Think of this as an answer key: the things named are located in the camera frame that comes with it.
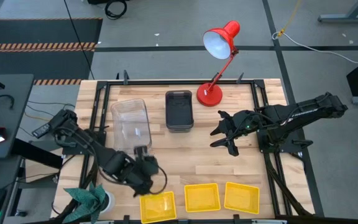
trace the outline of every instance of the wire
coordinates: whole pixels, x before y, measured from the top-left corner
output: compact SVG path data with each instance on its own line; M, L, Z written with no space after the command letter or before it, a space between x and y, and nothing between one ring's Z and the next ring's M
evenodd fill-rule
M59 170L59 173L60 173L60 171L62 170L63 166L66 165L66 164L67 164L70 160L72 160L75 156L76 156L76 155L72 155L70 158L68 158L68 159L62 164L62 166L61 166L61 168L60 168L60 170ZM52 207L52 210L53 210L56 214L60 215L60 213L57 212L57 211L55 210L55 207L53 206L53 203L54 203L54 202L55 202L55 201L53 201L50 206Z
M60 170L62 170L63 166L67 164L67 162L69 162L70 160L72 160L75 157L75 155L72 155L70 158L68 158L60 167Z
M114 14L109 10L109 7L112 3L114 2L121 2L124 5L124 9L122 10L122 12L120 14ZM106 17L110 20L116 20L121 18L121 16L123 16L125 14L125 12L127 12L127 3L125 2L125 0L110 0L106 6L104 7L104 13L106 14Z
M288 20L287 24L285 24L284 28L282 28L281 31L278 32L278 34L277 34L278 37L281 37L284 34L284 32L287 29L287 27L291 24L293 18L295 17L296 12L298 12L298 9L299 9L299 6L301 5L301 2L302 2L302 0L298 0L298 2L296 2L295 8L294 8L294 10L292 12L292 15L291 15L290 19Z
M150 191L150 194L153 194L153 195L157 195L157 194L162 193L165 190L165 188L167 187L167 184L168 184L168 176L167 176L167 174L165 173L165 171L160 166L157 165L157 167L162 171L162 174L164 175L164 178L165 178L165 183L164 183L164 186L162 187L162 189L159 190L158 192L151 192Z
M56 210L55 210L55 207L53 206L53 203L54 203L55 201L53 201L51 204L50 204L50 206L52 207L52 210L56 213L56 214L58 214L58 215L60 215L60 212L57 212Z
M40 119L40 120L42 120L42 121L49 121L48 119L46 119L46 118L40 118L40 117L37 117L37 116L31 116L31 115L28 115L26 112L24 112L24 116L26 116L26 117L29 117L29 118L32 118L32 119Z
M22 131L24 131L26 134L28 134L29 136L31 137L34 137L32 134L30 134L28 131L26 131L24 128L22 127L19 127Z
M296 12L297 12L298 9L299 9L300 3L301 3L301 0L298 0L298 2L296 2L295 8L294 8L294 10L293 10L293 12L292 12L292 15L291 15L290 19L288 20L287 24L285 24L284 28L282 28L280 31L275 32L274 34L272 34L272 39L273 39L273 40L277 40L277 39L278 39L279 37L281 37L282 35L285 35L290 41L292 41L294 44L296 44L296 45L298 45L298 46L305 47L305 48L307 48L307 49L309 49L309 50L314 50L315 52L319 52L319 53L337 55L337 56L339 56L339 57L341 57L341 58L343 58L343 59L346 59L346 60L349 61L349 62L358 63L358 62L353 61L352 59L349 59L349 58L347 58L347 57L345 57L345 56L343 56L343 55L341 55L341 54L339 54L339 53L336 53L336 52L317 50L317 49L314 49L314 48L312 48L312 47L308 47L308 46L306 46L306 45L304 45L304 44L300 44L300 43L296 42L295 40L293 40L288 34L285 33L285 30L286 30L287 27L291 24L293 18L295 17L295 14L296 14Z
M23 177L23 178L20 178L20 179L17 179L17 180L15 180L15 181L10 182L9 184L5 185L4 187L1 187L1 189L4 189L4 188L6 188L7 186L9 186L9 185L11 185L11 184L13 184L13 183L15 183L15 182L19 182L20 180L28 179L28 178L31 178L31 177L38 177L38 176L40 176L40 175L52 175L52 174L57 174L57 173L37 174L37 175L32 175L32 176L30 176L30 177Z
M273 39L273 40L277 40L278 33L280 33L280 32L275 32L275 33L272 35L272 39ZM319 52L319 53L326 53L326 54L337 55L337 56L339 56L339 57L341 57L341 58L343 58L343 59L346 59L346 60L349 61L349 62L358 63L358 62L353 61L352 59L349 59L349 58L347 58L347 57L345 57L345 56L343 56L343 55L341 55L341 54L338 54L338 53L336 53L336 52L317 50L317 49L308 47L308 46L306 46L306 45L300 44L300 43L296 42L295 40L293 40L288 34L284 34L284 35L285 35L290 41L292 41L294 44L296 44L296 45L298 45L298 46L305 47L305 48L307 48L307 49L309 49L309 50L314 50L315 52Z
M28 100L29 103L35 103L35 104L44 104L44 105L64 105L64 106L72 106L75 108L75 106L71 103L46 103L46 102L35 102Z
M55 115L53 115L53 114L51 114L51 113L49 113L49 112L34 109L34 108L32 108L31 106L29 106L29 105L26 105L26 106L27 106L28 108L34 110L34 111L38 111L38 112L41 112L41 113L45 113L45 114L48 114L48 115L50 115L50 116L55 116Z
M84 51L84 47L82 46L82 42L81 42L81 40L80 40L80 36L78 35L77 29L76 29L75 26L74 26L73 18L71 18L70 11L68 10L67 2L66 2L66 0L63 0L63 1L65 2L66 9L67 9L67 13L68 13L68 17L70 18L71 25L73 26L74 33L75 33L75 35L77 36L77 40L78 40L78 43L79 43L79 45L80 45L80 47L81 47L82 53L83 53L84 56L85 56L85 60L86 60L86 63L88 64L88 67L89 67L89 70L90 70L90 72L91 72L92 78L93 78L93 80L95 80L94 75L93 75L93 72L92 72L92 68L91 68L90 61L88 60L88 57L86 56L86 53L85 53L85 51Z

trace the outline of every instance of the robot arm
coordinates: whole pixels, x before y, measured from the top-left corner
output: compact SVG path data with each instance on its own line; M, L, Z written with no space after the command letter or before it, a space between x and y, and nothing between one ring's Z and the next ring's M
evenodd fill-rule
M150 188L153 185L151 175L158 173L158 163L153 156L147 155L146 146L139 146L134 149L135 160L125 152L102 146L88 134L87 130L79 128L76 121L77 117L74 112L61 110L45 127L40 128L44 131L37 136L39 138L50 132L54 133L58 138L62 136L71 137L77 145L94 155L96 164L103 170L99 171L103 177L104 173L106 173L115 180L110 182L130 186L135 190L134 196L150 194Z
M211 147L226 146L230 155L238 156L234 140L240 136L258 130L267 132L265 141L272 147L279 148L288 135L321 118L340 118L347 106L343 105L337 96L330 93L312 100L306 100L293 105L273 105L256 108L254 111L240 111L230 116L224 111L218 111L223 118L211 135L223 133L225 138L211 144Z

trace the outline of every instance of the gray desk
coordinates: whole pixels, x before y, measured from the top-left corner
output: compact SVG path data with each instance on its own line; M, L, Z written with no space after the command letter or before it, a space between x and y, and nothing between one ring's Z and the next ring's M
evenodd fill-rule
M0 143L0 188L16 180L22 157L57 169L62 165L61 157L16 139L33 81L33 75L0 75L0 82L5 85L5 89L0 90L0 95L8 94L15 99L13 109L9 109L10 99L0 98L0 127L6 128L7 134L6 140ZM7 197L2 206L0 223L7 215L13 188L14 184L7 187ZM15 194L12 203L18 202L17 197L19 196Z
M7 157L12 151L33 81L33 75L0 75L0 82L5 85L0 95L9 94L15 99L13 109L10 110L10 99L0 98L0 127L6 128L7 135L6 141L0 143L0 158Z

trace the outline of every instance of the wooden tabletop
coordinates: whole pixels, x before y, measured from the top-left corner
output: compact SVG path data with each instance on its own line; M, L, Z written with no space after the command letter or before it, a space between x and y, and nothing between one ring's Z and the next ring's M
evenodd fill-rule
M78 124L86 129L90 125L93 100L97 81L82 81L78 93L75 112ZM285 105L285 96L280 79L265 79L267 97L270 105ZM233 214L240 218L273 218L273 207L270 198L269 183L263 155L259 152L256 134L236 140L240 155L233 157L225 147L212 148L213 141L224 137L223 134L210 136L210 132L221 120L218 110L233 115L240 110L253 110L250 85L220 85L223 91L222 102L215 107L205 107L196 99L197 85L134 85L111 86L106 117L107 141L106 147L113 147L114 133L110 107L122 100L142 98L145 101L150 131L152 134L152 154L158 160L161 168L168 175L166 192L173 191L178 219L232 219ZM193 116L195 124L189 133L170 133L165 125L165 93L169 90L190 90L193 92ZM102 107L104 90L101 93L99 107ZM99 124L101 110L98 110L96 124ZM303 164L298 159L282 154L282 164L288 188L298 201L313 213L310 192L303 170ZM68 162L60 173L54 206L61 212L69 203L71 197L63 188L78 187L83 156L76 156ZM164 184L161 173L153 177L153 191L158 191ZM253 185L260 188L260 212L258 215L238 212L224 208L224 191L226 182ZM188 184L217 183L221 209L215 212L187 213L185 210L184 186ZM124 215L130 215L131 220L140 220L139 197L133 198L134 191L130 187L114 185L98 176L98 184L103 184L105 190L114 194L116 206L107 214L102 214L100 220L122 220ZM277 187L280 210L284 213L282 194Z

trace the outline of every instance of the yellow plastic bin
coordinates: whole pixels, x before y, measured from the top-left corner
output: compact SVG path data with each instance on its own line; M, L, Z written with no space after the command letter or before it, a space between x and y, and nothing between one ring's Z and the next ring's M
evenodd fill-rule
M146 195L139 198L142 223L162 222L177 218L173 192Z
M185 186L186 212L209 212L221 209L217 184Z
M224 207L231 210L259 214L259 188L226 182Z

